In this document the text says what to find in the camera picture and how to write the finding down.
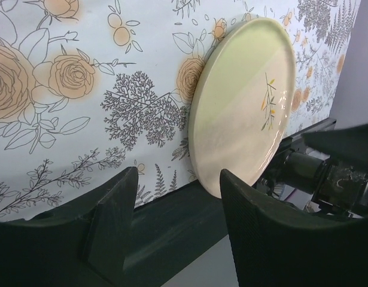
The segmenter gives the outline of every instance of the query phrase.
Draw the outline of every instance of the gray floor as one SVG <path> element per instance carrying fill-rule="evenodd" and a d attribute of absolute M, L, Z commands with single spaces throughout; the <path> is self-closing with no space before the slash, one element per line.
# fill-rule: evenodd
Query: gray floor
<path fill-rule="evenodd" d="M 229 237 L 221 239 L 162 287 L 238 287 Z"/>

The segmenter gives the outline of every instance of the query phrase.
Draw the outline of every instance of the cream plate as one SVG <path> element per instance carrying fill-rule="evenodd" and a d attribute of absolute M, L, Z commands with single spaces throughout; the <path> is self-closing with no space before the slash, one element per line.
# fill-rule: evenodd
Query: cream plate
<path fill-rule="evenodd" d="M 240 26 L 212 53 L 189 118 L 191 162 L 210 194 L 221 197 L 221 169 L 258 180 L 284 134 L 295 77 L 291 42 L 271 19 Z"/>

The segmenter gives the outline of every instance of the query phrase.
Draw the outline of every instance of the floral pattern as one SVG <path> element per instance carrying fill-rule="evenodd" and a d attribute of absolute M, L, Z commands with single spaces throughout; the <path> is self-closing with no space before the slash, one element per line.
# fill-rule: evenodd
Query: floral pattern
<path fill-rule="evenodd" d="M 286 133 L 328 117 L 359 4 L 0 0 L 0 221 L 66 203 L 127 166 L 138 169 L 137 206 L 195 180 L 196 84 L 217 45 L 257 17 L 280 22 L 293 43 Z M 275 106 L 262 96 L 268 129 Z"/>

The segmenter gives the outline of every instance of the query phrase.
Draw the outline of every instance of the gray wall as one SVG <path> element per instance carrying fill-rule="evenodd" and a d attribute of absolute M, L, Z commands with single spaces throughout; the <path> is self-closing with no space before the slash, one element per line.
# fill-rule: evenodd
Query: gray wall
<path fill-rule="evenodd" d="M 368 123 L 368 0 L 362 0 L 330 116 L 337 128 Z"/>

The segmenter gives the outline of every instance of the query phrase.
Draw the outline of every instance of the tablecloth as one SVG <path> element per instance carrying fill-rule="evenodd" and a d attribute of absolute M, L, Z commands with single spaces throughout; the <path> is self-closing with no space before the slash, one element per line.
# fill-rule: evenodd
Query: tablecloth
<path fill-rule="evenodd" d="M 195 180 L 190 102 L 209 55 L 240 22 L 273 18 L 293 43 L 286 133 L 323 120 L 359 4 L 0 0 L 0 221 L 66 203 L 127 166 L 139 172 L 136 206 Z"/>

